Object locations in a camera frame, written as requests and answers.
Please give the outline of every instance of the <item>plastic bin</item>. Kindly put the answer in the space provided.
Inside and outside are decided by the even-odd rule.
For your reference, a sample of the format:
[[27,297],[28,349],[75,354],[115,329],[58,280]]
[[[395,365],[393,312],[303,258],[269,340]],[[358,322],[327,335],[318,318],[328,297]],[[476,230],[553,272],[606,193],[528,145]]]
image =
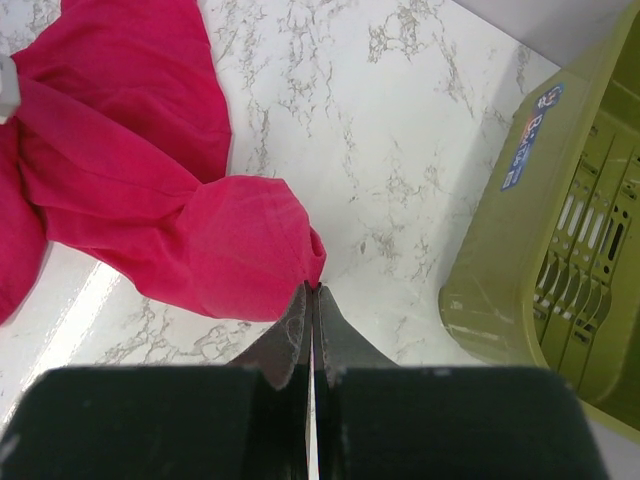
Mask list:
[[639,11],[524,100],[439,298],[470,353],[558,371],[638,443]]

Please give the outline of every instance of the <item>white wall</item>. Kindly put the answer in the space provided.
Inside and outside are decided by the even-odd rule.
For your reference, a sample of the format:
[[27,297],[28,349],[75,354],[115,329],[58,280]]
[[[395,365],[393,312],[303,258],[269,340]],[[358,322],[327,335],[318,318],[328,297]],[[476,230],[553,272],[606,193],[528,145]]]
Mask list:
[[558,65],[602,38],[632,0],[456,0]]

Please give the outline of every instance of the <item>basket label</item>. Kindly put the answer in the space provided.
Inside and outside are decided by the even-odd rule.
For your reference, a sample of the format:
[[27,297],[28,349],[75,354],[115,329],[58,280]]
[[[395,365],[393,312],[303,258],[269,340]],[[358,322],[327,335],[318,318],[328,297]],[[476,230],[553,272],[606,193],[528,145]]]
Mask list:
[[564,84],[560,83],[540,95],[540,98],[536,100],[533,112],[531,112],[527,125],[524,127],[520,144],[513,156],[511,166],[500,189],[501,192],[515,187],[520,181],[524,167],[527,164],[527,160],[529,160],[529,155],[531,155],[533,144],[538,136],[538,130],[540,130],[540,125],[542,125],[542,120],[544,120],[547,111],[558,104],[562,92],[564,92]]

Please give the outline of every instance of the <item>white marble surface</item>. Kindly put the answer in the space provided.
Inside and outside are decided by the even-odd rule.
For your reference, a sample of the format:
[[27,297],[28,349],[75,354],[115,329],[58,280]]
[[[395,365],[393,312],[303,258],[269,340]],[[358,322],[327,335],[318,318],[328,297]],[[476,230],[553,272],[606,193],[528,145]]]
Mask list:
[[[234,129],[232,173],[285,178],[329,254],[346,318],[402,364],[469,364],[437,292],[520,101],[556,67],[451,0],[201,2]],[[52,0],[0,0],[0,52]],[[42,371],[71,363],[223,363],[264,324],[145,299],[59,245],[0,327],[0,423]]]

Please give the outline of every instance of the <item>red garment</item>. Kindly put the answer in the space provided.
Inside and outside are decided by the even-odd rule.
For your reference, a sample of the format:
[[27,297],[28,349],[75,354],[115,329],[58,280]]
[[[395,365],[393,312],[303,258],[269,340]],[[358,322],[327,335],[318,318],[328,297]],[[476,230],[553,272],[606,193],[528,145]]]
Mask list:
[[63,0],[17,53],[22,106],[0,126],[0,321],[46,239],[144,295],[274,320],[325,261],[282,180],[232,176],[230,127],[196,0]]

